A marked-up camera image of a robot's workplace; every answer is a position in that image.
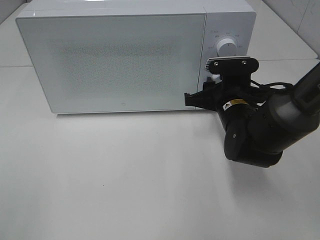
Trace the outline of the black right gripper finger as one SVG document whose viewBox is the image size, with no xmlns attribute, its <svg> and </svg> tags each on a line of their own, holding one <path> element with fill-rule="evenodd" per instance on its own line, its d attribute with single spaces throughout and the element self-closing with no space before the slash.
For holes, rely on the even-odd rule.
<svg viewBox="0 0 320 240">
<path fill-rule="evenodd" d="M 214 92 L 221 87 L 222 80 L 220 77 L 207 77 L 206 81 L 202 85 L 202 90 L 205 92 Z"/>
<path fill-rule="evenodd" d="M 194 94 L 184 93 L 184 102 L 186 106 L 217 110 L 221 96 L 220 89 L 209 87 Z"/>
</svg>

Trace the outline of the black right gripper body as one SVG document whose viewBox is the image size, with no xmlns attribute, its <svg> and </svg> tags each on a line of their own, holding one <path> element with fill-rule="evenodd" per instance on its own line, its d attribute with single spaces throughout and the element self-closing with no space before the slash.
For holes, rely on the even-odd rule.
<svg viewBox="0 0 320 240">
<path fill-rule="evenodd" d="M 221 98 L 218 101 L 217 112 L 225 130 L 231 128 L 246 130 L 249 120 L 265 102 L 265 92 L 260 86 L 252 86 L 249 78 L 236 77 L 231 81 L 221 81 Z"/>
</svg>

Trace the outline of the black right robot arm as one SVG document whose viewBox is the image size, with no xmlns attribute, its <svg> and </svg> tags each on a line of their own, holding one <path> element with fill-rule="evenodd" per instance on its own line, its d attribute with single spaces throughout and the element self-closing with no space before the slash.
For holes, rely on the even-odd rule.
<svg viewBox="0 0 320 240">
<path fill-rule="evenodd" d="M 185 105 L 218 113 L 225 130 L 223 150 L 231 161 L 268 168 L 283 151 L 320 125 L 320 67 L 296 84 L 252 80 L 259 68 L 249 56 L 209 58 L 205 68 L 219 75 L 202 91 L 184 95 Z"/>
</svg>

